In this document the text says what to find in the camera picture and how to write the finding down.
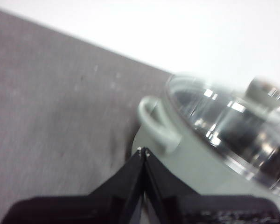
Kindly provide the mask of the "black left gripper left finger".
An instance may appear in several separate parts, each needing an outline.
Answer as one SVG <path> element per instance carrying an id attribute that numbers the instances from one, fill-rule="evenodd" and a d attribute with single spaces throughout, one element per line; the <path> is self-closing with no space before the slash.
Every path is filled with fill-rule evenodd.
<path id="1" fill-rule="evenodd" d="M 93 192 L 82 196 L 43 196 L 16 202 L 6 224 L 129 224 L 140 220 L 145 149 Z"/>

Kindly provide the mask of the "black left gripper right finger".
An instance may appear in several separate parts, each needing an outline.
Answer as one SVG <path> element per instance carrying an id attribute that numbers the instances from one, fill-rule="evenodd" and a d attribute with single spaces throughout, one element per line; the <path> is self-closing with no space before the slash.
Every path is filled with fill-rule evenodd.
<path id="1" fill-rule="evenodd" d="M 250 195 L 201 195 L 144 149 L 145 192 L 161 224 L 280 224 L 270 200 Z"/>

